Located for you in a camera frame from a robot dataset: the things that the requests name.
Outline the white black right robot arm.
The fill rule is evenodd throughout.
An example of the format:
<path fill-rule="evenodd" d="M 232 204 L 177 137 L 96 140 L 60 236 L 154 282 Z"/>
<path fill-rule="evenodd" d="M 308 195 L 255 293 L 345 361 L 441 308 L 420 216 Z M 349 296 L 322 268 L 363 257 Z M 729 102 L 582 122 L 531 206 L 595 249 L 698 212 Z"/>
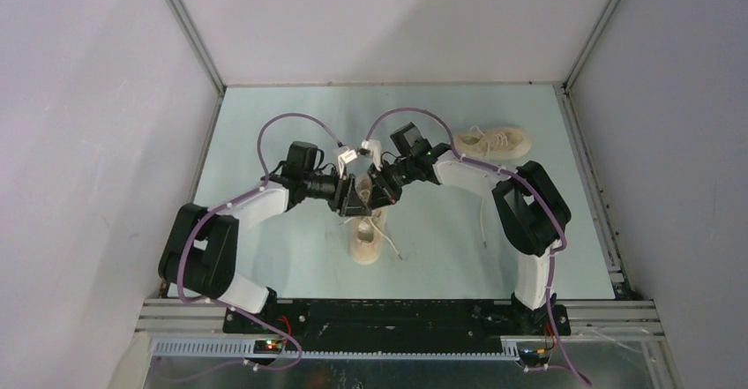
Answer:
<path fill-rule="evenodd" d="M 565 227 L 571 211 L 542 165 L 529 161 L 507 168 L 460 152 L 456 138 L 432 145 L 413 123 L 391 136 L 399 152 L 394 162 L 383 160 L 379 141 L 366 137 L 360 150 L 372 164 L 371 209 L 393 206 L 405 186 L 414 182 L 452 186 L 491 200 L 505 237 L 518 251 L 519 277 L 512 294 L 520 304 L 512 314 L 516 328 L 538 333 L 549 321 L 546 310 L 554 295 L 555 256 L 567 245 Z"/>

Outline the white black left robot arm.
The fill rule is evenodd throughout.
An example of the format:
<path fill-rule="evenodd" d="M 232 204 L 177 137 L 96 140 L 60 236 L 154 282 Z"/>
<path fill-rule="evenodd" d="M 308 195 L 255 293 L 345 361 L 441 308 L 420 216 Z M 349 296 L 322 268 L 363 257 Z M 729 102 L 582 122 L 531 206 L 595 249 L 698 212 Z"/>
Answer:
<path fill-rule="evenodd" d="M 355 176 L 346 171 L 356 151 L 339 146 L 335 154 L 336 166 L 325 173 L 323 152 L 311 143 L 296 141 L 286 159 L 249 192 L 212 209 L 193 203 L 180 207 L 158 264 L 159 276 L 199 296 L 244 310 L 245 322 L 258 333 L 272 331 L 279 310 L 268 301 L 275 293 L 237 272 L 239 235 L 307 198 L 324 200 L 341 217 L 370 214 L 356 190 Z"/>

